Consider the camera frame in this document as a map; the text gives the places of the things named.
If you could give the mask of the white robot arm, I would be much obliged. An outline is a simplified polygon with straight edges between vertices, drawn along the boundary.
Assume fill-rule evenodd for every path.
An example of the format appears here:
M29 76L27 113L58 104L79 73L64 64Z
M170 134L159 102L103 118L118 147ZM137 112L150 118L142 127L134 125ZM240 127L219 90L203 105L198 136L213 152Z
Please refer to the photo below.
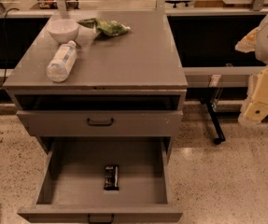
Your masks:
M237 42L235 49L244 53L253 51L256 59L266 64L258 74L249 77L247 98L238 117L241 125L253 127L268 116L268 14L258 27Z

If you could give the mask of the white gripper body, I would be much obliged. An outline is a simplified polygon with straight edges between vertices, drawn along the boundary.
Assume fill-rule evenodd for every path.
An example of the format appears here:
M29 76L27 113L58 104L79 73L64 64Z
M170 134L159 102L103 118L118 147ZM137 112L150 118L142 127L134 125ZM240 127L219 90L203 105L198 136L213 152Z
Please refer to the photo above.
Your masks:
M242 103L238 122L245 127L260 124L268 116L268 65L249 77L247 98Z

